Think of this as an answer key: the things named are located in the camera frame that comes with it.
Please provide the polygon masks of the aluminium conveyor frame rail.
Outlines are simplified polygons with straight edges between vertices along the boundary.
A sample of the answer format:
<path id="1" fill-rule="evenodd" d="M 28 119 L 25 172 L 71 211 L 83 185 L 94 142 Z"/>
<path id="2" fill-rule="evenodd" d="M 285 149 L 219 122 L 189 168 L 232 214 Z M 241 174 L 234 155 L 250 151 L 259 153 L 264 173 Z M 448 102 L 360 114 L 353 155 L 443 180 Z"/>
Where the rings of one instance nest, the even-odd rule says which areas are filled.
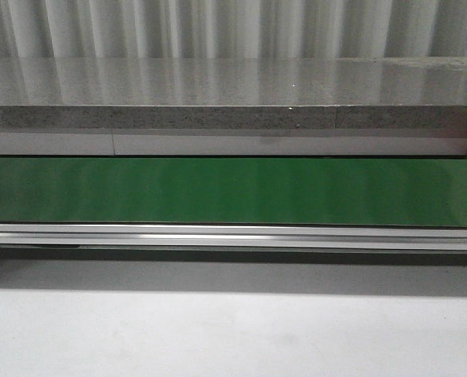
<path id="1" fill-rule="evenodd" d="M 467 252 L 467 229 L 0 224 L 0 244 Z"/>

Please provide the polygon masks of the white panel under counter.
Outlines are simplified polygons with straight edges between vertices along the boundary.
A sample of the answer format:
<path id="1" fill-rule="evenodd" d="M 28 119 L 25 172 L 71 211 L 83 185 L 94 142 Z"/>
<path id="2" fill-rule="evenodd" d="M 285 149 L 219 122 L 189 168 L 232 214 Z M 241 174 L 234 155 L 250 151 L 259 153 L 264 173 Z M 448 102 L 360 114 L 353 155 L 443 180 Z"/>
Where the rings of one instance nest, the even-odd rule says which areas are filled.
<path id="1" fill-rule="evenodd" d="M 0 156 L 464 156 L 467 130 L 0 130 Z"/>

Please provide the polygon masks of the green conveyor belt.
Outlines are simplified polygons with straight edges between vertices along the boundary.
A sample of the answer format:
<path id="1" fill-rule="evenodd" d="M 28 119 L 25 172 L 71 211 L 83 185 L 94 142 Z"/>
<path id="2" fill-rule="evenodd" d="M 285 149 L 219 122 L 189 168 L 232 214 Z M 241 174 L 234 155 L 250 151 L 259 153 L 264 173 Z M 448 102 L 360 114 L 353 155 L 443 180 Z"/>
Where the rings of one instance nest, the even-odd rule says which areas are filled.
<path id="1" fill-rule="evenodd" d="M 0 222 L 467 228 L 467 159 L 0 157 Z"/>

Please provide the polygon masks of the grey speckled stone counter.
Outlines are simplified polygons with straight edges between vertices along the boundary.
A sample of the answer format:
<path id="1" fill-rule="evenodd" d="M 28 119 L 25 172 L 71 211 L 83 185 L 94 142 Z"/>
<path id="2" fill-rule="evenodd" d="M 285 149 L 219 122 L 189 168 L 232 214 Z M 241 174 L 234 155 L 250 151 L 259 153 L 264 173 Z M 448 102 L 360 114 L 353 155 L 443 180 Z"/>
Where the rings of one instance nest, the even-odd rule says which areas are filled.
<path id="1" fill-rule="evenodd" d="M 0 128 L 467 130 L 467 58 L 0 57 Z"/>

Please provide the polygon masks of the white pleated curtain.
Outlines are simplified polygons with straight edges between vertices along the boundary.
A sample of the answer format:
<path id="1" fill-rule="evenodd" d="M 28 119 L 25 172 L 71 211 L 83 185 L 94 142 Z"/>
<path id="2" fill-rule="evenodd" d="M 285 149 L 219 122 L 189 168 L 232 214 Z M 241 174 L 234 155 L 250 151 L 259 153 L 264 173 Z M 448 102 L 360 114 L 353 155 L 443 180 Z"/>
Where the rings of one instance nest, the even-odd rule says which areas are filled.
<path id="1" fill-rule="evenodd" d="M 467 57 L 467 1 L 0 1 L 0 57 Z"/>

